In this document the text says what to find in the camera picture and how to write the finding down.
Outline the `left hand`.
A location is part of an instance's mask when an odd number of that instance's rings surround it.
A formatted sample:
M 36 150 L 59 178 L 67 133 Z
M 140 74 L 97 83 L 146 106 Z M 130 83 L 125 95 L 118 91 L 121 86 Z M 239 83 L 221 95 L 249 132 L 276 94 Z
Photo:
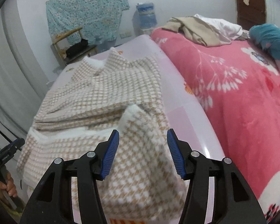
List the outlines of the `left hand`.
M 5 198 L 3 193 L 7 192 L 10 197 L 15 198 L 18 196 L 18 192 L 16 190 L 16 186 L 14 184 L 13 178 L 9 171 L 6 174 L 6 178 L 7 178 L 6 184 L 0 181 L 0 200 L 6 205 L 9 205 L 9 202 Z

